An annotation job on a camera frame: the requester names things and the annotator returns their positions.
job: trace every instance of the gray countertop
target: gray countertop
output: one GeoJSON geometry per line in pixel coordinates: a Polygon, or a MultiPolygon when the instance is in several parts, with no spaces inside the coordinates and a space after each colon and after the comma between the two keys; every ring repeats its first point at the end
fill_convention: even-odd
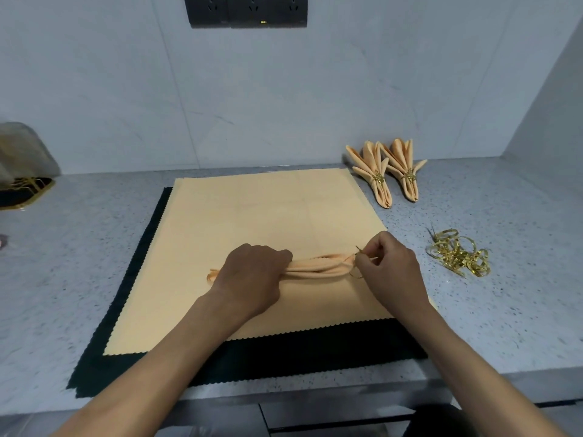
{"type": "MultiPolygon", "coordinates": [[[[0,415],[87,402],[65,390],[66,383],[113,300],[163,187],[185,176],[275,169],[294,167],[64,176],[25,210],[0,212],[0,232],[10,236],[0,251],[0,415]]],[[[583,367],[580,200],[551,197],[493,158],[428,162],[418,175],[416,204],[388,179],[394,198],[388,210],[359,183],[386,227],[417,253],[428,292],[447,322],[498,371],[583,367]],[[428,257],[431,226],[457,228],[490,249],[491,275],[463,279],[428,257]]],[[[184,398],[432,377],[422,362],[402,361],[211,384],[188,389],[184,398]]]]}

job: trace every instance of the rolled napkin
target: rolled napkin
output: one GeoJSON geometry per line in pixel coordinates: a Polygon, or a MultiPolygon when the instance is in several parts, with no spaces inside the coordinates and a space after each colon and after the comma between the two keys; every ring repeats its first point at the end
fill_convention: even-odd
{"type": "MultiPolygon", "coordinates": [[[[354,268],[354,255],[333,253],[312,257],[311,259],[293,260],[283,273],[284,276],[301,279],[324,279],[340,277],[348,274],[354,268]]],[[[211,269],[206,280],[212,284],[220,270],[211,269]]]]}
{"type": "Polygon", "coordinates": [[[346,146],[346,150],[356,163],[356,166],[352,168],[354,172],[370,184],[374,197],[381,207],[389,208],[393,204],[393,198],[387,188],[385,171],[390,160],[386,158],[381,161],[381,147],[382,144],[379,142],[373,144],[372,141],[366,141],[362,157],[351,146],[346,146]]]}
{"type": "Polygon", "coordinates": [[[425,165],[427,160],[419,161],[413,165],[413,140],[403,142],[396,139],[388,148],[380,144],[381,150],[385,154],[384,161],[389,160],[387,170],[397,178],[407,199],[412,202],[419,200],[419,189],[417,188],[417,171],[425,165]]]}

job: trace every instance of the person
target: person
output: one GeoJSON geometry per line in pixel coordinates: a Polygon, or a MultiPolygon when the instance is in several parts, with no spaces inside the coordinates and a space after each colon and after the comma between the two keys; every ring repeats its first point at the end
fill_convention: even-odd
{"type": "MultiPolygon", "coordinates": [[[[214,285],[178,325],[54,435],[154,435],[211,353],[277,302],[279,279],[291,260],[289,251],[267,246],[244,244],[233,250],[214,285]]],[[[426,350],[479,433],[565,436],[448,327],[429,302],[412,250],[383,231],[357,254],[356,266],[377,300],[426,350]]]]}

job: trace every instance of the wall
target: wall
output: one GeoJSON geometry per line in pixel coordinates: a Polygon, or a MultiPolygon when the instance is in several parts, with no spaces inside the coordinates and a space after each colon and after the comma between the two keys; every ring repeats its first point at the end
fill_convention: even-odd
{"type": "Polygon", "coordinates": [[[498,156],[583,0],[310,0],[305,29],[196,29],[184,0],[0,0],[0,116],[64,172],[498,156]]]}
{"type": "Polygon", "coordinates": [[[583,196],[583,21],[504,157],[543,188],[568,188],[583,196]]]}

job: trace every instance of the power outlet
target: power outlet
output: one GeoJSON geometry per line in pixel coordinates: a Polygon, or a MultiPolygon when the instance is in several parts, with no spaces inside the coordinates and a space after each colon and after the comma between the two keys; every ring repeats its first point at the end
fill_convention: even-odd
{"type": "Polygon", "coordinates": [[[269,0],[270,27],[306,27],[308,0],[269,0]]]}
{"type": "Polygon", "coordinates": [[[231,27],[266,27],[268,0],[227,0],[231,27]]]}
{"type": "Polygon", "coordinates": [[[184,0],[192,28],[229,27],[227,0],[184,0]]]}

